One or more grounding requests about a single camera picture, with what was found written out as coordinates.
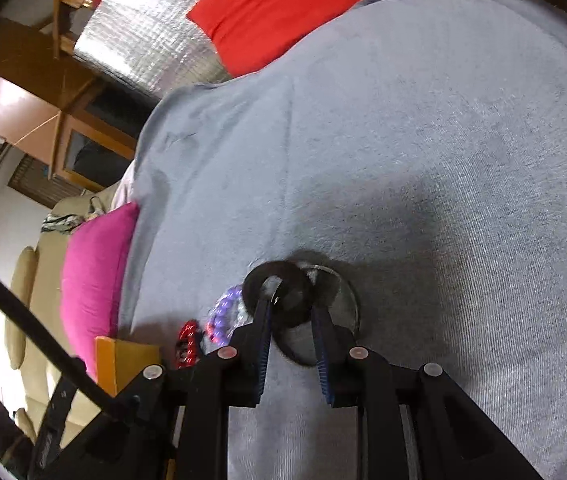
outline reflective foil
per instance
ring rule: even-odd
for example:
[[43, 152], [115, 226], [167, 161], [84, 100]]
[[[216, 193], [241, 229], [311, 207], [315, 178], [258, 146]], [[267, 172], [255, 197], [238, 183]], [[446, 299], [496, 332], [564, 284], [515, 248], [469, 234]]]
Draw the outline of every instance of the reflective foil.
[[102, 0], [75, 56], [156, 99], [179, 86], [229, 79], [214, 45], [186, 18], [197, 1]]

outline screw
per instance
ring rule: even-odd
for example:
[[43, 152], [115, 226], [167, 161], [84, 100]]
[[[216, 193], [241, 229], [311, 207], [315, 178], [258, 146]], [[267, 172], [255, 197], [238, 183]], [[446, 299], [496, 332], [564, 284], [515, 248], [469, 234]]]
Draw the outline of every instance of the screw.
[[430, 375], [430, 377], [439, 377], [443, 373], [443, 368], [437, 363], [428, 363], [423, 366], [423, 371], [425, 371], [426, 375]]
[[366, 359], [368, 357], [368, 350], [363, 346], [353, 346], [348, 353], [353, 359]]
[[217, 355], [221, 359], [232, 359], [237, 353], [237, 349], [234, 346], [222, 346], [217, 350]]
[[163, 368], [159, 365], [150, 365], [144, 368], [144, 377], [148, 380], [153, 380], [161, 377]]

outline wooden cabinet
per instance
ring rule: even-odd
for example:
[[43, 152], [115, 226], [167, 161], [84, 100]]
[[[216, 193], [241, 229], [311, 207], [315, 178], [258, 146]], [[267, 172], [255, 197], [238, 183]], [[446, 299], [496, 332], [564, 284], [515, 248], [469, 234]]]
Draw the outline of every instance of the wooden cabinet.
[[[0, 18], [0, 137], [51, 173], [93, 191], [132, 160], [140, 129], [124, 132], [96, 114], [94, 103], [107, 92], [108, 85], [77, 60], [55, 59], [50, 36]], [[81, 164], [77, 149], [90, 152]], [[108, 175], [106, 163], [112, 165]]]

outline magenta cushion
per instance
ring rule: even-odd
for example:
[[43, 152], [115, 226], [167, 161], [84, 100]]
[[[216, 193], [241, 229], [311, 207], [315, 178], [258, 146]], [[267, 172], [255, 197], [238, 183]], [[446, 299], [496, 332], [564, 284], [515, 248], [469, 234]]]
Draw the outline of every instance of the magenta cushion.
[[61, 317], [68, 341], [96, 378], [95, 338], [114, 336], [139, 206], [128, 203], [70, 236], [62, 270]]

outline gray fabric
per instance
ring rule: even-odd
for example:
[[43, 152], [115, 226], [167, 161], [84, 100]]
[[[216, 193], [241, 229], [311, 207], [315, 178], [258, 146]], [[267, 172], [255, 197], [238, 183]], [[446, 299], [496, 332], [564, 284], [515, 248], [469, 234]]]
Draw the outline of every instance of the gray fabric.
[[[441, 363], [567, 479], [567, 16], [366, 0], [259, 73], [172, 93], [137, 162], [121, 336], [169, 347], [256, 263], [330, 262], [363, 344]], [[354, 478], [354, 421], [273, 348], [230, 478]]]

